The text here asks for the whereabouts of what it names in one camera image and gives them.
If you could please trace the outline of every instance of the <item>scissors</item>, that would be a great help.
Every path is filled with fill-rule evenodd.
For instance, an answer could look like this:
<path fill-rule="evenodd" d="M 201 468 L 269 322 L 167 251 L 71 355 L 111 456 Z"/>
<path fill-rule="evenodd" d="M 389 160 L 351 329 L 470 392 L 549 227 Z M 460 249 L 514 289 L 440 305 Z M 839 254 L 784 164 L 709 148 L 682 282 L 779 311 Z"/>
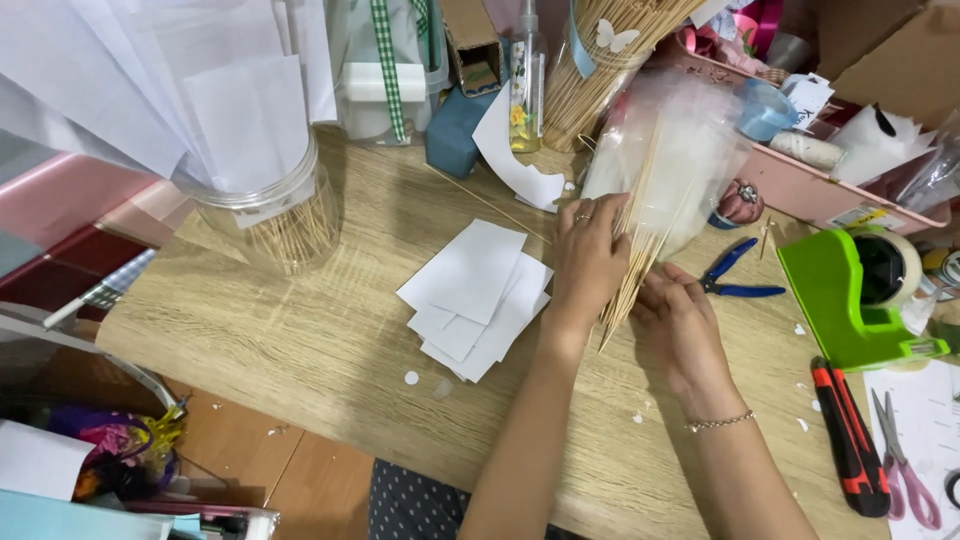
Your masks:
<path fill-rule="evenodd" d="M 764 298 L 767 296 L 777 296 L 778 294 L 786 292 L 785 288 L 777 286 L 722 285 L 717 283 L 720 276 L 723 276 L 728 270 L 733 268 L 736 262 L 743 257 L 743 254 L 747 253 L 750 248 L 756 246 L 756 242 L 757 238 L 749 238 L 737 244 L 735 248 L 720 259 L 720 262 L 717 262 L 712 268 L 707 270 L 707 273 L 700 279 L 700 285 L 703 286 L 704 292 L 743 298 Z"/>
<path fill-rule="evenodd" d="M 943 524 L 940 519 L 940 507 L 930 495 L 924 483 L 917 478 L 910 462 L 903 455 L 900 439 L 897 436 L 897 419 L 894 418 L 894 408 L 890 401 L 890 392 L 886 393 L 886 406 L 880 405 L 880 398 L 874 394 L 876 416 L 880 419 L 880 429 L 883 431 L 883 440 L 887 443 L 887 453 L 883 457 L 883 471 L 887 475 L 890 486 L 890 513 L 887 517 L 893 521 L 903 519 L 906 506 L 903 504 L 903 488 L 906 489 L 906 498 L 910 502 L 910 509 L 917 523 L 930 530 L 937 530 Z M 900 477 L 903 478 L 903 488 L 900 488 Z M 924 512 L 924 503 L 928 512 Z"/>

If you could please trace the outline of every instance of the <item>wooden desk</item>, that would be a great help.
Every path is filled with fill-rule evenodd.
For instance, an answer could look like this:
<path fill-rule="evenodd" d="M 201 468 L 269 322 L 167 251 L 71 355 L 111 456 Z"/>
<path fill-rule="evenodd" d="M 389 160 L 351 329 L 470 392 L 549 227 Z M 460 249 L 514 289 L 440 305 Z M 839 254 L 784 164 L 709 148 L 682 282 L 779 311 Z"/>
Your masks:
<path fill-rule="evenodd" d="M 419 352 L 417 336 L 405 326 L 413 310 L 395 291 L 474 217 L 516 225 L 422 166 L 421 148 L 354 148 L 331 134 L 321 134 L 320 145 L 345 215 L 340 247 L 324 268 L 290 281 L 261 275 L 194 214 L 111 312 L 97 344 L 470 489 L 526 371 L 538 324 L 479 384 L 461 383 Z M 555 153 L 534 159 L 543 172 L 569 173 L 576 166 L 575 157 Z M 516 201 L 481 167 L 462 185 L 549 238 L 554 216 Z M 754 248 L 726 281 L 788 287 L 773 244 L 796 223 L 773 215 L 779 227 L 763 259 Z M 707 229 L 674 259 L 703 272 L 758 230 L 759 224 Z M 550 246 L 533 236 L 524 251 L 547 262 L 552 257 Z M 712 301 L 733 376 L 821 537 L 885 537 L 884 521 L 860 518 L 843 501 L 822 417 L 811 407 L 808 362 L 818 348 L 811 334 L 794 333 L 805 320 L 792 293 Z M 698 504 L 708 522 L 712 513 L 701 497 L 690 435 L 636 331 L 620 329 L 602 355 L 596 353 L 601 332 L 589 346 L 553 522 L 597 539 L 707 537 Z M 417 385 L 404 383 L 409 370 L 420 374 Z M 441 378 L 456 388 L 436 401 Z M 854 383 L 862 395 L 862 382 Z M 641 424 L 634 421 L 638 412 Z"/>

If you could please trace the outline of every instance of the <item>blue ribbon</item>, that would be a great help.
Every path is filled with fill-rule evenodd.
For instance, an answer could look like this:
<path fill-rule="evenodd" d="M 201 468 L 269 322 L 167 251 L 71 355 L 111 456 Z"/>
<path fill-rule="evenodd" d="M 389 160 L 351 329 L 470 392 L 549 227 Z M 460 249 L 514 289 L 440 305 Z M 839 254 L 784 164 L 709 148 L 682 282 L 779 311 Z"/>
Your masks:
<path fill-rule="evenodd" d="M 577 64 L 581 77 L 586 79 L 596 71 L 597 64 L 593 63 L 584 44 L 580 42 L 580 36 L 577 35 L 577 25 L 573 22 L 573 0 L 570 0 L 570 53 L 573 54 L 573 62 Z"/>

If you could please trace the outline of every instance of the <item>white paper butterfly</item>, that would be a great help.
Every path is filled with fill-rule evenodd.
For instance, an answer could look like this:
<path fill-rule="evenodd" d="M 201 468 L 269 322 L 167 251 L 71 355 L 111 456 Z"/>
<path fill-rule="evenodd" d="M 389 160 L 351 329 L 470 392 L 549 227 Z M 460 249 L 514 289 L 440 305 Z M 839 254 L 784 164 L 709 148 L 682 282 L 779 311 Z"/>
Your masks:
<path fill-rule="evenodd" d="M 609 46 L 612 53 L 619 53 L 639 36 L 640 30 L 627 30 L 614 34 L 613 25 L 607 19 L 600 19 L 600 22 L 597 23 L 597 46 Z"/>

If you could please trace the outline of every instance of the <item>gold bracelet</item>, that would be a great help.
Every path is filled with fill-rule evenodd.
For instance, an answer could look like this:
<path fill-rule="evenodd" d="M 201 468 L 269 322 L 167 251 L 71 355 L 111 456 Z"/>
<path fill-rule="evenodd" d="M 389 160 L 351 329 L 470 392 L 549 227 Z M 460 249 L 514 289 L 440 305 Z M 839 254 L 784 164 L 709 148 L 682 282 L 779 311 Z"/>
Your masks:
<path fill-rule="evenodd" d="M 750 420 L 751 418 L 756 418 L 752 409 L 747 409 L 747 412 L 743 416 L 737 416 L 736 418 L 730 418 L 727 420 L 720 420 L 718 422 L 691 422 L 686 425 L 688 430 L 696 433 L 699 430 L 705 430 L 707 428 L 723 428 L 724 426 L 729 426 L 730 424 L 737 424 L 743 422 L 744 420 Z"/>

